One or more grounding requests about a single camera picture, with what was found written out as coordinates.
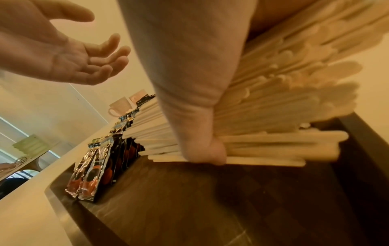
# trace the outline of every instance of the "bundle of wooden sticks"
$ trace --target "bundle of wooden sticks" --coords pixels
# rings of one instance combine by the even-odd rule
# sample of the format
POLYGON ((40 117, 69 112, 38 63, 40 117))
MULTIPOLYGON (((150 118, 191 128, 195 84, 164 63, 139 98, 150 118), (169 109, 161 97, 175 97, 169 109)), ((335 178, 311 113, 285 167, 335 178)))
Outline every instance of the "bundle of wooden sticks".
MULTIPOLYGON (((389 31, 389 0, 321 0, 249 42, 236 74, 215 107, 214 132, 227 164, 305 165, 336 160, 342 131, 309 123, 353 112, 358 83, 338 82, 358 73, 338 62, 381 42, 389 31)), ((155 99, 124 132, 154 162, 186 161, 155 99)))

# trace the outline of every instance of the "hand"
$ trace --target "hand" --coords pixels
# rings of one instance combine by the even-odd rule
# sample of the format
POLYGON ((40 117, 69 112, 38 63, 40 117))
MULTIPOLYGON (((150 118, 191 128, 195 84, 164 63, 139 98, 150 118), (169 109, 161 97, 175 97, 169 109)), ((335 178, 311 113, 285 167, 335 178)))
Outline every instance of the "hand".
POLYGON ((101 45, 59 32, 51 19, 88 22, 94 14, 68 0, 0 0, 0 69, 38 79, 95 85, 128 64, 120 35, 101 45))
POLYGON ((252 28, 261 31, 314 0, 119 0, 139 58, 183 156, 224 164, 214 106, 252 28))

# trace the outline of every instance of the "countertop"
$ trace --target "countertop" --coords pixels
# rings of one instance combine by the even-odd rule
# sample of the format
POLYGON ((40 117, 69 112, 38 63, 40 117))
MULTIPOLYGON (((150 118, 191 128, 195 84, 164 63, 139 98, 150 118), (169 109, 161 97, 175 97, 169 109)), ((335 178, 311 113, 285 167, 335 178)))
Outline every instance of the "countertop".
POLYGON ((44 191, 50 183, 78 161, 94 138, 106 135, 116 121, 110 122, 37 176, 0 200, 0 245, 71 246, 44 191))

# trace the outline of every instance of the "dark wooden surface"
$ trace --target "dark wooden surface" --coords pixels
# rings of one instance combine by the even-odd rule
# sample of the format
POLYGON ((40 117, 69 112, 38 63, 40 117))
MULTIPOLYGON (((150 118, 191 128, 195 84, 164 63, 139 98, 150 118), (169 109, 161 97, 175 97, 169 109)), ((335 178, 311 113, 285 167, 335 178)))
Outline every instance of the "dark wooden surface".
MULTIPOLYGON (((363 122, 353 114, 323 128, 348 130, 355 121, 363 122)), ((91 245, 106 245, 90 240, 106 232, 117 245, 388 245, 389 147, 356 124, 337 163, 216 167, 140 158, 96 204, 69 203, 61 177, 48 190, 62 204, 55 211, 74 214, 91 245)))

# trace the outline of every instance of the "cup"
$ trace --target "cup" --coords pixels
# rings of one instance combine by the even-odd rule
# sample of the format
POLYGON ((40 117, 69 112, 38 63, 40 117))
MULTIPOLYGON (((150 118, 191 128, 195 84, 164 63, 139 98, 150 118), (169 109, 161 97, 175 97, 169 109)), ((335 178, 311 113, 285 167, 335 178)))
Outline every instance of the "cup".
POLYGON ((137 104, 137 101, 141 100, 142 97, 146 96, 147 92, 145 90, 140 90, 137 93, 133 94, 132 96, 129 97, 130 101, 133 104, 137 104))
POLYGON ((117 100, 116 102, 109 105, 108 113, 109 115, 113 117, 120 117, 125 115, 130 109, 133 107, 131 106, 130 102, 127 100, 127 98, 124 96, 121 99, 117 100), (115 111, 118 115, 114 115, 111 113, 111 111, 115 111))

